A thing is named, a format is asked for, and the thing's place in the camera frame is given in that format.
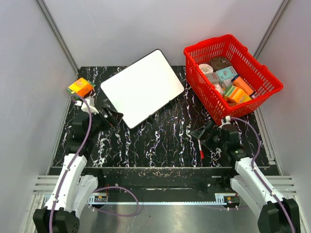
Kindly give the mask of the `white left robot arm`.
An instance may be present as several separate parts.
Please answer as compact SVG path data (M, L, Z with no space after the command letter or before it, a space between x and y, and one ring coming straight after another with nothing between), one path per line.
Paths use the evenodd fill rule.
M70 138L65 147L63 167L54 190L45 206L33 214L39 233L76 233L80 216L93 191L104 189L102 175L83 172L94 147L98 133L118 126L122 113L104 107L103 112L81 111L72 121Z

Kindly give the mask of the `white whiteboard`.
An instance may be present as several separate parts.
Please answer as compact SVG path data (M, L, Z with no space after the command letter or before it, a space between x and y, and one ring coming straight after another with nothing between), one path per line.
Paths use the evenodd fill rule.
M183 93L184 87L159 49L147 54L100 85L133 129Z

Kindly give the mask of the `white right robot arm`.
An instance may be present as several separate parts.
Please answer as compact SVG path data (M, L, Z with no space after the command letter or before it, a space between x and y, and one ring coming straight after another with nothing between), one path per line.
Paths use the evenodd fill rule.
M231 117L222 119L220 126L209 122L192 131L199 145L210 150L220 149L225 165L231 165L236 174L222 178L226 192L235 191L257 218L261 233L299 233L301 231L299 206L294 199L284 197L268 181L251 156L241 145L238 127Z

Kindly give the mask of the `red whiteboard marker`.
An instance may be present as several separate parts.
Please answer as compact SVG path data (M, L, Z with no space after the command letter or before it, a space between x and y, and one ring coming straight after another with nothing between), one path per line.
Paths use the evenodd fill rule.
M202 150L202 145L201 145L201 141L198 139L198 147L199 147L199 152L200 152L200 158L201 159L204 159L205 158L205 155L204 155L204 152Z

